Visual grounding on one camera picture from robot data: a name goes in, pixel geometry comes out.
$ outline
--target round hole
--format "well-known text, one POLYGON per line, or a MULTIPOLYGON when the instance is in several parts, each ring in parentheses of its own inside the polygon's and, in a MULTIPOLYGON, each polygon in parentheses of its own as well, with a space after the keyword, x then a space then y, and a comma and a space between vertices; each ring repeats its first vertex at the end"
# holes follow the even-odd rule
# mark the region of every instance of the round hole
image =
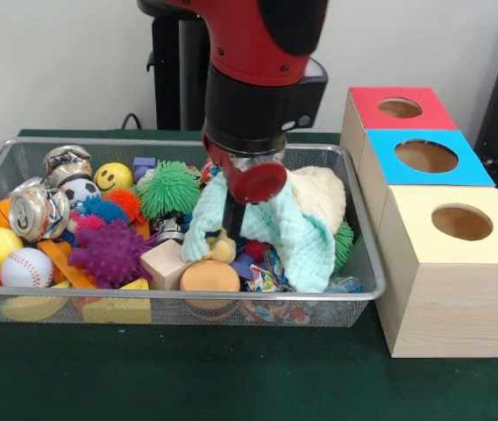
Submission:
POLYGON ((378 103, 378 109, 390 117, 415 118, 423 113, 421 106, 406 98, 387 98, 378 103))
POLYGON ((493 222, 483 212, 466 204, 451 203, 432 212, 432 223, 456 239, 478 241, 490 235, 493 222))
POLYGON ((425 173, 446 173, 458 166, 458 155, 451 149, 423 139, 412 139, 395 147, 399 161, 425 173))

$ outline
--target white wall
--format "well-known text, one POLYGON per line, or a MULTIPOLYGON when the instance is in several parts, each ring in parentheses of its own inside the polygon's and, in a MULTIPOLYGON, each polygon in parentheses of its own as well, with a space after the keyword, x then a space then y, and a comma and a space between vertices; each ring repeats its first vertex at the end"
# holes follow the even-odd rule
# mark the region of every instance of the white wall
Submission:
MULTIPOLYGON (((151 19, 133 0, 0 0, 0 140, 20 128, 155 125, 151 19)), ((340 130, 349 85, 430 85, 470 141, 498 70, 498 0, 331 0, 314 130, 340 130)))

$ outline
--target orange spiky ball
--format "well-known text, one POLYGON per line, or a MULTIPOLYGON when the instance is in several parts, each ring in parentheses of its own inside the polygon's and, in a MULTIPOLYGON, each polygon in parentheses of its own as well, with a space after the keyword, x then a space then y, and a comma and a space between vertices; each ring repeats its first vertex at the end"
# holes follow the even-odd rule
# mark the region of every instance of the orange spiky ball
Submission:
POLYGON ((140 199, 132 193, 129 189, 114 189, 103 199, 109 200, 114 204, 117 204, 126 213, 126 216, 130 222, 138 220, 140 223, 144 222, 144 217, 140 213, 140 207, 142 203, 140 199))

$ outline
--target purple spiky ball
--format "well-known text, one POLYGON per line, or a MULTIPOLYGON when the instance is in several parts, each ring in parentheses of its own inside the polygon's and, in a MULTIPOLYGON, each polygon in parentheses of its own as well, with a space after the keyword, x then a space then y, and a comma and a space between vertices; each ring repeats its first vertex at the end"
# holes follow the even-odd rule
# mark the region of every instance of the purple spiky ball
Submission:
POLYGON ((84 248, 74 248, 68 264, 86 268, 98 288, 116 289, 139 277, 150 278, 140 266, 140 256, 150 250, 155 237, 145 239, 123 219, 116 219, 98 231, 83 227, 76 236, 84 248))

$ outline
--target black cable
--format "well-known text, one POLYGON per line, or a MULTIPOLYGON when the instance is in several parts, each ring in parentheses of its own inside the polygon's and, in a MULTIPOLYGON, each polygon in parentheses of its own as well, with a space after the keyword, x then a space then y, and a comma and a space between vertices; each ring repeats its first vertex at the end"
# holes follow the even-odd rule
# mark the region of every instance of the black cable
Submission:
POLYGON ((138 116, 136 114, 134 114, 133 112, 129 112, 126 115, 126 117, 124 118, 123 123, 120 125, 121 130, 126 128, 126 125, 128 124, 128 120, 130 120, 131 118, 133 118, 134 121, 136 122, 136 128, 138 130, 142 130, 142 125, 140 124, 140 120, 138 119, 138 116))

